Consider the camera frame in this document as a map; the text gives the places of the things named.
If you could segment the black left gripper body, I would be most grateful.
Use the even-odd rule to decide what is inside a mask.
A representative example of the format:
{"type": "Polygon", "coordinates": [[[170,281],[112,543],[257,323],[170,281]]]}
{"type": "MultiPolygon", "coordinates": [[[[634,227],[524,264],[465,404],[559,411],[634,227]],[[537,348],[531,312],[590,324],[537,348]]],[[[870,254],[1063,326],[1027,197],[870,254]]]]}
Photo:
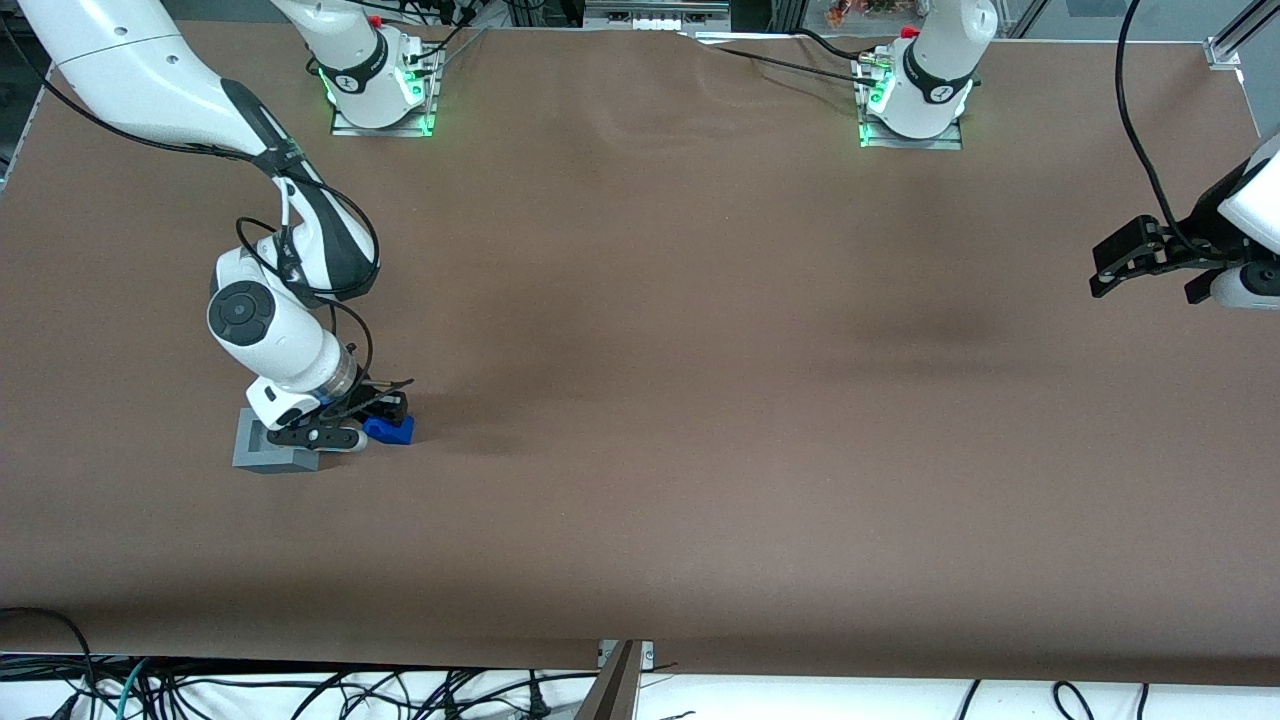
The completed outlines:
{"type": "Polygon", "coordinates": [[[1167,228],[1170,269],[1219,269],[1242,264],[1249,237],[1225,218],[1185,218],[1167,228]]]}

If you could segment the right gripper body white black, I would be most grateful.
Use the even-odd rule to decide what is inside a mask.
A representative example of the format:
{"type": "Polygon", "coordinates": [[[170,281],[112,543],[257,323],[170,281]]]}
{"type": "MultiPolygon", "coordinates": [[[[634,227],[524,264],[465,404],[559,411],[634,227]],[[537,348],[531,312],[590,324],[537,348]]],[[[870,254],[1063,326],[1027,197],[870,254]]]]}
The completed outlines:
{"type": "Polygon", "coordinates": [[[247,388],[247,400],[256,418],[269,430],[292,427],[340,427],[356,413],[356,406],[371,400],[376,387],[365,382],[332,380],[311,391],[289,391],[260,377],[247,388]]]}

